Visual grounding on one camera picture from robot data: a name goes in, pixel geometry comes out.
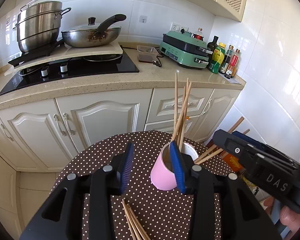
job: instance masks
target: green electric grill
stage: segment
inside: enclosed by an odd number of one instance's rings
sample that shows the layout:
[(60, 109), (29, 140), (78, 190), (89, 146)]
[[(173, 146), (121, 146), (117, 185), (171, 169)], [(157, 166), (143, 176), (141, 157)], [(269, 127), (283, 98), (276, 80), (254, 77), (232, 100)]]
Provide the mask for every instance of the green electric grill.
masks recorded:
[(207, 43), (191, 34), (169, 31), (163, 35), (160, 51), (183, 66), (205, 68), (212, 51), (207, 49)]

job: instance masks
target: white tile wall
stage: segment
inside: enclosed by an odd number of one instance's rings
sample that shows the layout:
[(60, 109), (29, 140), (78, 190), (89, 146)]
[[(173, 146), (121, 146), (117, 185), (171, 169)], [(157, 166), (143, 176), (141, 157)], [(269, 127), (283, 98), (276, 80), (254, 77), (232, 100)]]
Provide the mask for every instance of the white tile wall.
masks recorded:
[(209, 40), (239, 47), (247, 82), (219, 129), (239, 131), (300, 160), (300, 3), (247, 0), (241, 23), (216, 17)]
[[(16, 23), (20, 7), (31, 0), (9, 0), (9, 6), (0, 11), (0, 67), (19, 55), (16, 32), (11, 27)], [(89, 17), (102, 22), (108, 17), (123, 13), (127, 19), (117, 23), (122, 26), (119, 41), (138, 41), (159, 44), (162, 34), (170, 30), (171, 22), (189, 27), (189, 31), (203, 28), (205, 41), (208, 41), (215, 16), (186, 0), (59, 0), (63, 8), (71, 7), (65, 14), (61, 30), (87, 23)], [(147, 16), (146, 23), (140, 23), (140, 16)]]

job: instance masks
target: brown polka dot cloth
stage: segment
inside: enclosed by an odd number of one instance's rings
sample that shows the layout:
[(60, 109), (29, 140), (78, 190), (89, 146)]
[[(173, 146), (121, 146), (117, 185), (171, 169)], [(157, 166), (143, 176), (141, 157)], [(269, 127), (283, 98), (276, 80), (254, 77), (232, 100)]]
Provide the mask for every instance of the brown polka dot cloth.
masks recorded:
[[(122, 198), (134, 210), (138, 220), (151, 240), (187, 239), (192, 212), (192, 195), (182, 195), (178, 189), (158, 190), (151, 184), (150, 172), (161, 148), (170, 142), (171, 134), (159, 131), (127, 133), (112, 136), (95, 143), (79, 153), (59, 174), (55, 188), (68, 173), (87, 175), (110, 163), (113, 156), (125, 150), (127, 142), (134, 144), (134, 162), (130, 183), (122, 196), (111, 196), (112, 216), (116, 239), (132, 240), (122, 207)], [(185, 138), (197, 153), (207, 148), (200, 143)], [(219, 175), (231, 172), (229, 166), (215, 156), (204, 162), (203, 167)], [(221, 239), (219, 197), (215, 195), (215, 239)], [(89, 194), (85, 197), (82, 217), (82, 240), (89, 239)]]

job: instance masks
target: stove burner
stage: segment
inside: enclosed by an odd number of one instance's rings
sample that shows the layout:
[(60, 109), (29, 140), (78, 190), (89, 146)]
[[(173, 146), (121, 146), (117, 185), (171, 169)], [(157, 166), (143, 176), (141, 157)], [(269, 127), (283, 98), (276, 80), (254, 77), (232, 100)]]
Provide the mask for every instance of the stove burner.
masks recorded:
[(109, 60), (115, 60), (122, 57), (122, 54), (105, 54), (105, 55), (93, 55), (93, 56), (85, 56), (83, 59), (93, 62), (98, 61), (109, 61)]
[(32, 73), (36, 72), (37, 70), (39, 70), (41, 68), (42, 68), (42, 64), (21, 69), (20, 72), (19, 72), (19, 76), (23, 77), (23, 76), (32, 74)]

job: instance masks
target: pot handle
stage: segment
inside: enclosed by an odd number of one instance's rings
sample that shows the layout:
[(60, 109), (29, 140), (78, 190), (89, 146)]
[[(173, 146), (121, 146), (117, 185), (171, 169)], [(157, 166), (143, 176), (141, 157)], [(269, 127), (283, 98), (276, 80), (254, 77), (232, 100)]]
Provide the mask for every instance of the pot handle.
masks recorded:
[(124, 14), (113, 15), (99, 25), (99, 27), (96, 29), (96, 33), (104, 33), (109, 28), (110, 25), (116, 22), (124, 21), (126, 18), (127, 17)]
[(61, 18), (62, 18), (62, 16), (63, 16), (64, 14), (66, 14), (67, 12), (70, 12), (70, 11), (71, 11), (71, 7), (68, 7), (68, 8), (66, 8), (66, 9), (63, 9), (62, 11), (56, 13), (56, 15), (54, 16), (54, 19), (56, 19), (57, 16), (58, 16), (59, 14), (61, 14)]
[(26, 6), (29, 7), (29, 5), (32, 4), (32, 3), (34, 3), (35, 1), (37, 1), (37, 0), (32, 0), (31, 2), (28, 2), (26, 5), (22, 6), (22, 7), (20, 8), (20, 12), (22, 12), (23, 7), (26, 7)]

